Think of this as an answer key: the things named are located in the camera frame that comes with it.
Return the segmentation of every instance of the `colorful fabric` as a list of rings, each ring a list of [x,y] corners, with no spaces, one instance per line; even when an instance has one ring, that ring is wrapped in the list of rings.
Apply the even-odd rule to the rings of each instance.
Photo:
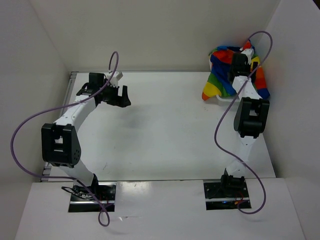
[[[255,47],[250,43],[250,41],[248,41],[244,45],[243,49],[255,49]],[[237,52],[241,52],[240,47],[218,46],[209,54],[211,73],[203,88],[202,99],[204,101],[216,95],[226,98],[236,94],[236,91],[228,80],[228,73],[230,71],[232,57],[234,53]],[[253,70],[254,62],[258,62],[258,64],[260,63],[259,57],[256,54],[254,54],[251,59],[251,71]],[[263,99],[267,99],[270,96],[267,89],[264,71],[261,66],[256,71],[253,86]]]

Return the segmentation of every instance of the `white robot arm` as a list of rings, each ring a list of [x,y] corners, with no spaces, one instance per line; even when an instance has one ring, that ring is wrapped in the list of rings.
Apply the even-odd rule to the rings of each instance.
[[[253,49],[245,49],[232,60],[234,79],[232,87],[238,93],[243,84],[248,80],[243,90],[238,95],[241,100],[236,117],[234,119],[234,129],[239,132],[239,142],[236,155],[245,163],[249,162],[249,155],[257,137],[262,133],[266,126],[269,110],[269,101],[263,100],[253,86],[252,79],[247,77],[250,73],[251,58],[254,54]],[[237,159],[227,166],[226,172],[234,178],[245,176],[246,168]]]
[[[76,178],[91,187],[94,192],[98,188],[97,177],[87,169],[81,161],[81,147],[77,132],[87,116],[96,109],[98,104],[127,107],[131,105],[127,86],[122,87],[122,96],[118,96],[118,81],[121,72],[115,72],[110,84],[95,97],[72,106],[54,123],[45,123],[41,129],[42,158],[45,162],[62,169],[68,176]],[[106,83],[103,73],[90,73],[89,82],[85,83],[76,94],[75,103],[96,93]]]

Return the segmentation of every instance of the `white wall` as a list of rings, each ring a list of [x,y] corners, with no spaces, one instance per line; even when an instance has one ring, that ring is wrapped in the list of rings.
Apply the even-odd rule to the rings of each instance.
[[[320,10],[312,0],[282,0],[267,29],[273,49],[264,69],[271,94],[264,133],[278,177],[286,178],[308,240],[320,235]],[[257,46],[263,55],[269,39]]]
[[[68,70],[208,70],[207,54],[265,29],[279,0],[30,0]]]
[[[35,179],[15,165],[11,135],[26,117],[62,104],[69,76],[29,1],[0,2],[0,238],[12,240]],[[38,117],[17,136],[17,156],[29,170],[41,173],[41,126],[57,114]]]

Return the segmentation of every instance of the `white platform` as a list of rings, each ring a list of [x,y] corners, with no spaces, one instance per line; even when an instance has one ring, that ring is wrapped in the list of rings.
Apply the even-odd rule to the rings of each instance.
[[[16,240],[303,240],[304,235],[284,179],[262,180],[264,209],[244,215],[237,209],[206,210],[203,181],[118,182],[109,227],[97,212],[68,213],[71,182],[33,183]],[[247,180],[252,211],[263,193]]]
[[[216,125],[227,106],[201,98],[209,72],[124,72],[132,105],[101,103],[78,132],[87,168],[101,181],[219,179],[232,157],[214,143]],[[78,73],[70,102],[89,80]],[[218,140],[235,151],[237,106],[221,125]],[[262,178],[275,178],[261,135],[249,156]],[[64,173],[53,167],[51,176]],[[254,176],[249,172],[247,178]]]

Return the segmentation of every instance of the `white table surface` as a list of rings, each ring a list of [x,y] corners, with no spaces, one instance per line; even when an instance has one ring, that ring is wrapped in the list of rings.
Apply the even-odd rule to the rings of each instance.
[[[124,72],[132,103],[126,108],[101,103],[78,131],[81,159],[100,181],[219,179],[233,160],[214,143],[214,131],[227,108],[201,98],[208,72]],[[89,80],[78,73],[70,102]],[[233,121],[238,106],[223,121],[218,140],[228,150],[239,144]],[[275,178],[264,137],[255,142],[251,167]],[[53,167],[51,176],[65,175]],[[247,178],[253,178],[251,172]]]
[[[203,181],[118,182],[109,227],[97,212],[68,213],[71,182],[33,183],[16,240],[303,240],[304,235],[282,178],[262,179],[264,209],[206,210]],[[253,211],[263,192],[247,179]]]

